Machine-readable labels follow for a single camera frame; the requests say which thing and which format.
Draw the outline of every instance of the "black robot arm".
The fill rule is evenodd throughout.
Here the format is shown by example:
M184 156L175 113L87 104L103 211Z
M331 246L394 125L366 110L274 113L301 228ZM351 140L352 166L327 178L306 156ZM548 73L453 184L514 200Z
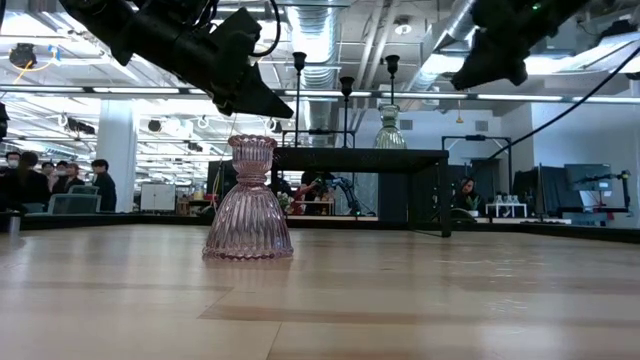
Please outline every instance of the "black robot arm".
M508 79L518 86L527 80L524 60L529 49L590 0L477 0L471 8L480 27L471 53L452 78L457 90Z
M205 91L224 115L293 116L250 63L262 27L246 8L216 26L218 0L136 0L138 11L125 0L60 3L122 66L138 54Z
M349 214L354 216L360 216L362 213L360 210L360 202L356 199L356 196L353 193L353 182L349 179L338 177L333 180L327 180L327 186L332 188L339 187L344 192L345 197L347 198L347 205L349 206Z

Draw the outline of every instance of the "black table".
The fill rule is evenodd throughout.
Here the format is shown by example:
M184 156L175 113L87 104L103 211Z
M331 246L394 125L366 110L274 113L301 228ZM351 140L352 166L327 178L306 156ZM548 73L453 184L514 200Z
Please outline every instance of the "black table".
M411 192L415 174L427 168L438 167L440 230L443 237L451 236L451 189L447 179L449 152L444 150L395 150L395 149L344 149L344 148L292 148L279 147L273 152L271 183L278 184L278 172L334 171L351 173L406 174L409 189L408 224L417 224L427 219L416 216L416 199ZM277 185L272 187L278 192Z

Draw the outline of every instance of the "glass candle holder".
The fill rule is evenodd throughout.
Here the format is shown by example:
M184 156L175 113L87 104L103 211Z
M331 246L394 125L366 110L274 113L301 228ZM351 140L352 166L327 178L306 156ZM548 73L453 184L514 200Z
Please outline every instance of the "glass candle holder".
M229 138L238 184L225 196L213 221L205 257L228 260L277 259L293 254L278 199L265 185L277 143L264 136Z
M396 127L400 107L391 104L381 105L378 110L382 120L382 129L378 131L373 147L376 149L406 149L407 143L404 141L400 130Z

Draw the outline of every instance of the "light wood surface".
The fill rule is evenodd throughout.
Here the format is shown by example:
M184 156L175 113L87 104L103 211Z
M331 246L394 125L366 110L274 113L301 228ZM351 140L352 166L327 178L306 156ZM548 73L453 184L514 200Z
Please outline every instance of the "light wood surface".
M0 237L1 358L640 359L640 247L292 230L292 260L231 263L207 230Z

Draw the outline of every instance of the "black jacket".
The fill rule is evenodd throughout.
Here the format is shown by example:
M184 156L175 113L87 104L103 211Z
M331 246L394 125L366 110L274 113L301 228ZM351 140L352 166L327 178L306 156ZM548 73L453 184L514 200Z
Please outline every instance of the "black jacket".
M55 184L53 184L53 189L51 190L51 192L53 194L66 194L69 192L69 189L71 189L72 186L74 185L84 185L84 181L78 179L78 178L73 178L71 181L69 181L69 177L68 176L61 176L58 181L56 181Z
M13 174L16 172L16 169L10 168L8 166L3 166L0 168L0 176L7 176L9 174Z
M98 187L98 195L102 197L100 200L100 211L116 211L116 183L113 182L111 175L101 173L96 176L93 186Z
M49 179L33 170L29 170L24 183L20 182L17 171L7 173L0 178L0 192L5 195L9 203L14 204L46 205L51 198Z
M68 176L60 176L55 184L53 184L53 188L51 188L52 194L66 194L65 186L67 185Z

